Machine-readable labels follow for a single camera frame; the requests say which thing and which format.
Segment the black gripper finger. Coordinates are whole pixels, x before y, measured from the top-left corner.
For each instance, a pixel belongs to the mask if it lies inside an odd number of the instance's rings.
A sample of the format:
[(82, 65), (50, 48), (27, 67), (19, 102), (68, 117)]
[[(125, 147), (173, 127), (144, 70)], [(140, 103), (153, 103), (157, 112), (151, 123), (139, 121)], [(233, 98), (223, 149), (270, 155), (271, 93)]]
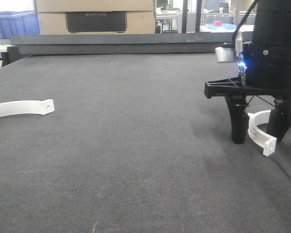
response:
[(246, 96), (229, 95), (225, 97), (231, 120), (231, 139), (235, 144), (245, 142), (249, 116), (246, 113)]
[(288, 129), (291, 127), (291, 102), (276, 104), (275, 108), (271, 110), (267, 134), (276, 137), (277, 142), (281, 142), (286, 135)]

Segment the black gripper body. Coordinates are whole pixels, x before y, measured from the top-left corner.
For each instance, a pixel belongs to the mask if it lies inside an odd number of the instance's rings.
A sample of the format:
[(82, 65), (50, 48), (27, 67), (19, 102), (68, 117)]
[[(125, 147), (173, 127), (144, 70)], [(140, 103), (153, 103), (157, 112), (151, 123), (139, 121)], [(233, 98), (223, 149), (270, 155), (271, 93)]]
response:
[(267, 95), (286, 98), (291, 91), (291, 45), (243, 43), (238, 76), (205, 82), (204, 94), (212, 97)]

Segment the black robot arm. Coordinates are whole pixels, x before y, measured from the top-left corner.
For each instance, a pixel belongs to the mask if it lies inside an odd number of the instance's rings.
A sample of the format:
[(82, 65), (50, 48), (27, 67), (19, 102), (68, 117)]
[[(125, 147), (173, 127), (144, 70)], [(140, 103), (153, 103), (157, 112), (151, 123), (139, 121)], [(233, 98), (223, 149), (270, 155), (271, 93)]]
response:
[(248, 96), (272, 96), (267, 133), (281, 141), (291, 127), (291, 0), (256, 0), (252, 39), (243, 44), (238, 77), (205, 83), (205, 96), (224, 97), (231, 119), (231, 138), (245, 141)]

